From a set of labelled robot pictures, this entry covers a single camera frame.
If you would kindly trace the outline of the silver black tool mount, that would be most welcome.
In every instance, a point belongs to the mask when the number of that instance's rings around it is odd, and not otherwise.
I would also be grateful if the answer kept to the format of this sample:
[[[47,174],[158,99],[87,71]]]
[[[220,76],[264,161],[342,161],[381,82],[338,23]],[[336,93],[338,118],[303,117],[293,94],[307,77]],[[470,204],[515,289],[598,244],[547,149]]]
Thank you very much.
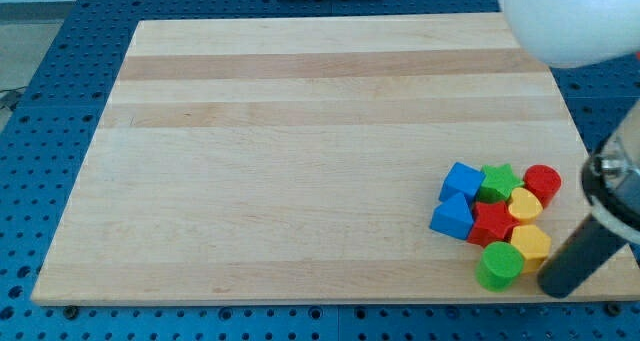
[[[639,243],[639,101],[582,169],[591,216],[625,242]]]

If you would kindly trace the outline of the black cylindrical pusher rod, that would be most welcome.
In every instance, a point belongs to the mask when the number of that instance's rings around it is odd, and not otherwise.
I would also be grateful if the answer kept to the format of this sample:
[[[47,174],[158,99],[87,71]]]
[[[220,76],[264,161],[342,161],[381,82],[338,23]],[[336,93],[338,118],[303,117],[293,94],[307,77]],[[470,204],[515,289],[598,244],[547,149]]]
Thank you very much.
[[[566,298],[626,244],[589,214],[539,270],[538,286],[548,296]]]

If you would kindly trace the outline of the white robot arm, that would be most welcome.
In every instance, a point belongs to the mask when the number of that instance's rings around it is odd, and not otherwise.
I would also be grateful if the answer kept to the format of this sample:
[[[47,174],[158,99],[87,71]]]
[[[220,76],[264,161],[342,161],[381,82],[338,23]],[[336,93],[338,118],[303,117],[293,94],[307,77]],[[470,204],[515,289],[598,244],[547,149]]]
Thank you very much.
[[[578,68],[639,49],[639,0],[498,0],[520,46],[552,68]],[[639,108],[581,170],[590,213],[540,269],[537,282],[565,298],[627,244],[639,241]]]

